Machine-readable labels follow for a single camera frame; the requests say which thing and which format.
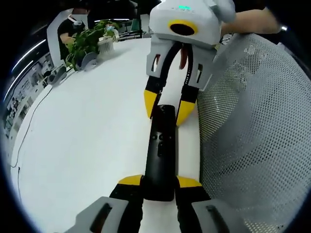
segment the white table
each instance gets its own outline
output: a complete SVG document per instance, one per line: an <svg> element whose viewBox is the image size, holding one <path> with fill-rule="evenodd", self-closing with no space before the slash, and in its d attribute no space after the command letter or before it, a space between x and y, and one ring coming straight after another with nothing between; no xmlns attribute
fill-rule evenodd
<svg viewBox="0 0 311 233"><path fill-rule="evenodd" d="M115 44L116 56L88 72L77 72L51 90L35 111L11 169L22 205L35 225L47 233L63 232L76 215L117 182L144 174L151 121L143 91L150 39ZM160 104L178 106L186 69L173 61ZM25 135L34 108L18 132L11 164ZM179 175L199 179L199 122L195 110L179 127ZM145 201L140 232L180 232L175 202Z"/></svg>

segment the person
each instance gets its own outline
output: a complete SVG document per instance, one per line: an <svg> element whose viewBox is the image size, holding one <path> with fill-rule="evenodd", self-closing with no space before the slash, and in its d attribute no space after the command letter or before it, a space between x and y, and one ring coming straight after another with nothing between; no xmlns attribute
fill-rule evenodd
<svg viewBox="0 0 311 233"><path fill-rule="evenodd" d="M18 105L19 105L19 101L13 97L12 103L11 103L11 108L14 112L17 112Z"/></svg>
<svg viewBox="0 0 311 233"><path fill-rule="evenodd" d="M67 45L74 42L74 38L72 36L76 33L79 34L85 30L85 24L82 21L76 20L72 15L88 14L89 10L84 7L74 8L72 10L72 14L69 15L68 18L58 27L57 34L61 60L65 60L67 55L69 54Z"/></svg>
<svg viewBox="0 0 311 233"><path fill-rule="evenodd" d="M307 66L311 65L310 47L306 41L305 28L301 25L306 17L306 7L299 3L289 3L281 0L268 0L264 9L252 9L236 13L236 19L231 23L222 23L221 36L229 33L257 33L275 34L281 31L283 25L288 31L292 31L299 40L299 43L284 44L294 54L300 57ZM180 69L183 69L187 62L187 51L181 50Z"/></svg>
<svg viewBox="0 0 311 233"><path fill-rule="evenodd" d="M265 8L265 0L233 0L235 12L243 12L249 10L262 10Z"/></svg>

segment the green potted plant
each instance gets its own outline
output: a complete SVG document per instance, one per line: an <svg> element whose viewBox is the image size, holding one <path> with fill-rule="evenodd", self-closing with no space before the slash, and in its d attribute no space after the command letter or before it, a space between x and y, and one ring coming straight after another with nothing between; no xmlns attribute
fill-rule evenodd
<svg viewBox="0 0 311 233"><path fill-rule="evenodd" d="M66 57L66 65L73 66L74 70L78 70L77 66L81 66L83 58L87 54L91 52L99 54L99 38L111 37L114 40L115 34L113 31L107 30L108 26L119 28L114 22L102 20L93 29L87 29L80 34L73 35L72 37L75 38L74 42L67 45L69 55Z"/></svg>

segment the person's arm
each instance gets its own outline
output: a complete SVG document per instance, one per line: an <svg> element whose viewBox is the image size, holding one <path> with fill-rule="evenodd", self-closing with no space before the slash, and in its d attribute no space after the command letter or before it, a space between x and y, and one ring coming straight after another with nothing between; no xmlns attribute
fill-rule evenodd
<svg viewBox="0 0 311 233"><path fill-rule="evenodd" d="M239 12L236 16L234 22L222 24L222 36L229 33L273 34L281 29L276 17L268 8Z"/></svg>
<svg viewBox="0 0 311 233"><path fill-rule="evenodd" d="M72 44L74 42L74 38L69 36L68 33L63 33L59 37L65 45Z"/></svg>

